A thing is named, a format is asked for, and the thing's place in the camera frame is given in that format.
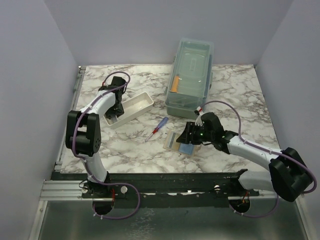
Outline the gold credit card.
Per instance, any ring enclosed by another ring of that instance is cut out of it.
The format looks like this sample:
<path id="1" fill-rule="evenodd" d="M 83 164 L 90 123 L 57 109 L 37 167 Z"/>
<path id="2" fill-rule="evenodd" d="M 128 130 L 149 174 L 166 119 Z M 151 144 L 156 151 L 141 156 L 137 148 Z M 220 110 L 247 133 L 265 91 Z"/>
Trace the gold credit card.
<path id="1" fill-rule="evenodd" d="M 172 151 L 178 151 L 180 147 L 180 143 L 177 142 L 178 137 L 180 136 L 179 133 L 171 131 L 168 133 L 165 147 Z"/>

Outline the white rectangular plastic tray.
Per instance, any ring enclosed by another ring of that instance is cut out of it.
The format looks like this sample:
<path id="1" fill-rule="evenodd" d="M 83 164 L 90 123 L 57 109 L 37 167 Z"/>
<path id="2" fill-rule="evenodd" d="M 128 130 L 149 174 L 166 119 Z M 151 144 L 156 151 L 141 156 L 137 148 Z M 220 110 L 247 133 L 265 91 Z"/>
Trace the white rectangular plastic tray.
<path id="1" fill-rule="evenodd" d="M 146 112 L 150 111 L 153 107 L 154 101 L 147 92 L 142 92 L 124 102 L 122 106 L 124 109 L 124 114 L 118 117 L 118 122 L 113 125 L 109 125 L 106 121 L 106 125 L 110 129 L 116 129 L 120 126 L 127 124 L 129 121 L 134 120 Z"/>

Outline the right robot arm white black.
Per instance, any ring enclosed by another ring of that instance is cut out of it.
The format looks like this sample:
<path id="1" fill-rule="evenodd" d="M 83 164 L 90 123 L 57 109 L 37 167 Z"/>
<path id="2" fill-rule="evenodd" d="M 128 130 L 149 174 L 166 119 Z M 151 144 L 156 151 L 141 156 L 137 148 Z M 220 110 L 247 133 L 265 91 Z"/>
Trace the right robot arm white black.
<path id="1" fill-rule="evenodd" d="M 212 145 L 218 151 L 263 167 L 264 172 L 245 170 L 230 183 L 230 191 L 236 196 L 247 190 L 265 190 L 294 202 L 314 181 L 295 149 L 274 150 L 241 139 L 238 133 L 225 130 L 212 112 L 198 116 L 195 122 L 187 122 L 176 141 L 186 145 Z"/>

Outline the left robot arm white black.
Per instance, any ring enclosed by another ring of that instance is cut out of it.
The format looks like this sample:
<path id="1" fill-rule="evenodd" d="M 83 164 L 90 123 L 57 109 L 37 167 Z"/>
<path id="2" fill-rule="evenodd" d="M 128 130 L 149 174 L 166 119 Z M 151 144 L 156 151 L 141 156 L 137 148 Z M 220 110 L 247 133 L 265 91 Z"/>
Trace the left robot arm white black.
<path id="1" fill-rule="evenodd" d="M 97 96 L 87 106 L 67 114 L 65 146 L 82 160 L 87 180 L 95 183 L 93 191 L 101 198 L 110 194 L 111 185 L 109 173 L 99 155 L 102 141 L 100 118 L 112 120 L 124 114 L 122 95 L 127 84 L 122 77 L 114 76 L 111 84 L 101 86 Z"/>

